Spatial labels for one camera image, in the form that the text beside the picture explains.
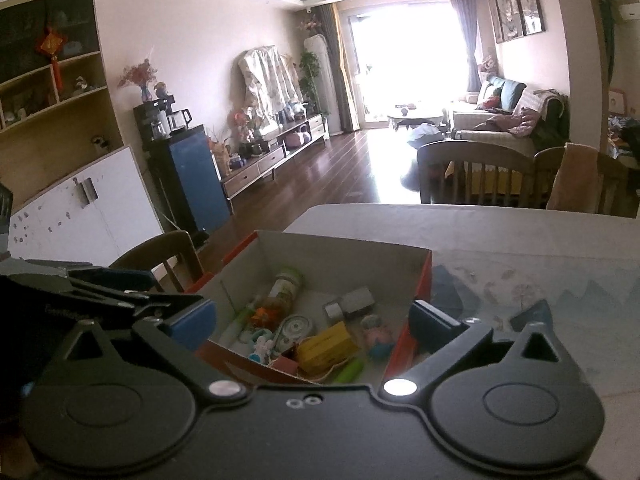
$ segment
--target wooden chair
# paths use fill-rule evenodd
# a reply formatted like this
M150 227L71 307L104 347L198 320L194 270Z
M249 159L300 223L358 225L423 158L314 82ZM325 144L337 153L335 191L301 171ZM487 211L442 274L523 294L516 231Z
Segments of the wooden chair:
M119 257L110 265L110 269L153 270L162 265L175 290L184 292L184 287L169 265L169 259L174 256L181 257L193 283L204 276L204 269L186 231L171 231L150 238ZM157 287L160 292L164 292L161 285L158 284Z
M543 150L533 158L535 172L533 208L546 207L563 157L564 146L561 146ZM598 174L602 176L602 190L596 212L601 215L624 216L628 169L609 155L599 153Z
M450 163L454 165L452 185L445 183L445 172ZM472 164L480 165L478 195L472 193ZM491 200L486 197L485 189L487 166L493 166L495 171ZM504 193L498 193L502 174L498 168L507 170ZM512 186L514 172L522 174L517 197ZM435 198L436 203L527 207L533 180L533 160L516 150L496 144L474 140L441 140L418 150L418 173L420 201L423 204L431 203L431 199Z

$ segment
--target white cabinet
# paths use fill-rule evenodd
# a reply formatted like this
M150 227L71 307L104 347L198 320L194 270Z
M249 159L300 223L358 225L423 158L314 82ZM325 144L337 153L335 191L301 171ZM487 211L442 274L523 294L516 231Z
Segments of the white cabinet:
M161 233L127 147L63 180L14 213L9 250L19 258L108 266Z

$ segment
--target vase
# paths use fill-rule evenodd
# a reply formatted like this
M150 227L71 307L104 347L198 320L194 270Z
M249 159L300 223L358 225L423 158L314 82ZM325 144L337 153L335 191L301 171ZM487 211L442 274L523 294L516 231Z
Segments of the vase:
M154 98L151 95L151 92L149 91L149 88L147 88L146 84L140 85L140 91L142 92L142 102L146 103L147 101L153 101Z

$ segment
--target cabinet handle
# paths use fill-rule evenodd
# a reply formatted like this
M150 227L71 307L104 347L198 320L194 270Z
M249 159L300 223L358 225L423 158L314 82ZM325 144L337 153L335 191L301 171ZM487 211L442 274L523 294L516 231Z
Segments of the cabinet handle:
M91 180L91 177L82 181L82 187L89 200L98 200L98 192L95 190L94 181Z
M78 190L78 196L80 197L80 202L82 202L82 207L88 206L91 203L91 200L89 200L89 196L84 188L84 182L76 184L76 189Z

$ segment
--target doorway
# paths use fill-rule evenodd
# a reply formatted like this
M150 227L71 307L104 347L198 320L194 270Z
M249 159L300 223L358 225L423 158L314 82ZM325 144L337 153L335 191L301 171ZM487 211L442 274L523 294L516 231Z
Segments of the doorway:
M449 0L351 9L341 20L364 128L386 127L397 105L445 107L465 93L465 41Z

